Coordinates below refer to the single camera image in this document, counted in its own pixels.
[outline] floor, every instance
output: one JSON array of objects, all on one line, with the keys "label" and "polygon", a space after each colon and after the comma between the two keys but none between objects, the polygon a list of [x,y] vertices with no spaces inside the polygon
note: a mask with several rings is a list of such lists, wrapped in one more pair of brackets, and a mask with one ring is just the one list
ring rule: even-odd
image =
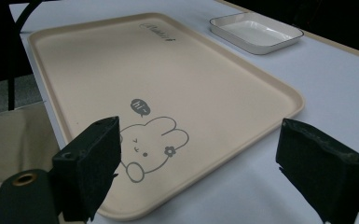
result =
[{"label": "floor", "polygon": [[[15,107],[41,102],[42,97],[37,88],[34,75],[16,77]],[[0,81],[0,112],[7,111],[7,82]]]}]

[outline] speech bubble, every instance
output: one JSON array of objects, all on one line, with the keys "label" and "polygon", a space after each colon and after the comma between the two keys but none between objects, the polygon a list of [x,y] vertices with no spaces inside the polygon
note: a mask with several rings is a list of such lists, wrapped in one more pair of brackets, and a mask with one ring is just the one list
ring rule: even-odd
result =
[{"label": "speech bubble", "polygon": [[134,99],[131,101],[131,108],[135,113],[140,114],[143,118],[144,115],[150,114],[150,107],[141,99]]}]

